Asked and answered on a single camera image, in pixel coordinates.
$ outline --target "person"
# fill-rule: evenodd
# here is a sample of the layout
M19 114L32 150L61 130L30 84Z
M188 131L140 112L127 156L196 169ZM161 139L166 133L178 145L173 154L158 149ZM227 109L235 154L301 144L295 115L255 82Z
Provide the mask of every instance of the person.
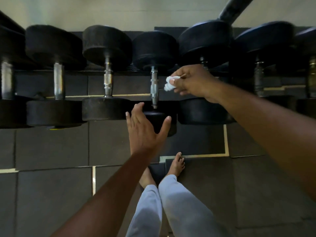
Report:
M271 158L294 176L311 198L316 199L315 119L223 83L201 65L181 67L172 76L181 76L170 81L180 95L190 93L221 104ZM177 182L176 178L184 168L180 153L157 188L147 166L167 138L171 117L164 120L160 133L156 134L142 112L143 105L136 104L131 116L126 113L131 157L53 233L53 237L116 236L138 182L145 190L127 236L158 236L161 203L175 236L230 235L216 222L212 212Z

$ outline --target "leg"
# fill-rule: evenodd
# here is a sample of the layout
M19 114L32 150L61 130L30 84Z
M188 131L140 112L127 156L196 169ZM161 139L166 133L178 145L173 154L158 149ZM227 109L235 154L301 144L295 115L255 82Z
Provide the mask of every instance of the leg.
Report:
M159 184L162 206L176 237L231 236L216 222L213 213L177 181L184 169L181 152L176 155L170 170Z
M162 206L159 192L148 168L140 181L144 188L126 237L158 237L161 227Z

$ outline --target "hand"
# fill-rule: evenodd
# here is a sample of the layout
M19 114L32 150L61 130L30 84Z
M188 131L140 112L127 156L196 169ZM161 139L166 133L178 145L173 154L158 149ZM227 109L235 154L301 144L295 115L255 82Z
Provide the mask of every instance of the hand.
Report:
M183 66L171 76L181 76L180 79L171 79L170 84L175 86L175 92L180 95L192 94L197 97L204 97L209 102L217 103L214 88L222 83L212 76L202 65Z
M171 126L171 116L164 120L159 134L154 131L153 125L143 113L144 103L135 104L132 116L126 112L126 122L130 138L131 154L142 151L150 151L156 156L167 139Z

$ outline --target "bare foot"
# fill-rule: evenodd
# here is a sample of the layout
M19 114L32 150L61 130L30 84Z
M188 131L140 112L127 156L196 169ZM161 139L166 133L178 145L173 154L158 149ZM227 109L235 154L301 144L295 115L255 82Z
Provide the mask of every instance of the bare foot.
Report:
M167 175L175 175L176 177L178 177L184 168L184 158L182 157L182 153L178 152L175 159L171 163Z
M148 167L146 167L142 177L139 180L140 185L145 189L149 184L153 184L157 187Z

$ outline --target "light blue pants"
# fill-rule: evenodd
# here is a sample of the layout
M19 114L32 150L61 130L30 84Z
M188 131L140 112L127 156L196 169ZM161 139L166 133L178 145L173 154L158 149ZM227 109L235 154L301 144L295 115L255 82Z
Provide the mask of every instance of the light blue pants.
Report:
M168 175L158 188L153 184L145 188L126 237L159 237L162 207L175 237L231 236L175 175Z

